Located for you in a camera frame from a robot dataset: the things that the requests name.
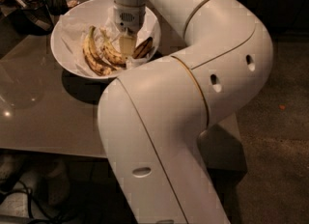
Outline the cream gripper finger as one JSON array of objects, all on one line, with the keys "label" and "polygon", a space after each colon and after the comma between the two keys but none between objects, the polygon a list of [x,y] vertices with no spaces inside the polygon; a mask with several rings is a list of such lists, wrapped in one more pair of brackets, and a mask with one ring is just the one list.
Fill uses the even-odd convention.
[{"label": "cream gripper finger", "polygon": [[119,37],[120,52],[123,57],[131,56],[134,52],[137,42],[137,35],[126,29]]}]

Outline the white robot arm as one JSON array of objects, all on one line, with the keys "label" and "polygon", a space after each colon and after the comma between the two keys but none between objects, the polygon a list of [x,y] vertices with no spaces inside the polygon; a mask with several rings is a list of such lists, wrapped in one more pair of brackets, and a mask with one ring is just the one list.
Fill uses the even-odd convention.
[{"label": "white robot arm", "polygon": [[199,136],[247,104],[272,66],[267,28],[238,0],[150,1],[186,47],[133,70],[98,104],[102,145],[140,224],[230,224],[198,150]]}]

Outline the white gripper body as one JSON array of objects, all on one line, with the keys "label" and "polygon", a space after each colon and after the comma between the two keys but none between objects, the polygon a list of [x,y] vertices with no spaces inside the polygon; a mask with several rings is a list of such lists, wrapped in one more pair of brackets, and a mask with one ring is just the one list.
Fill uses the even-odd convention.
[{"label": "white gripper body", "polygon": [[115,3],[113,6],[113,18],[120,32],[129,32],[136,35],[142,28],[145,20],[146,6],[124,6]]}]

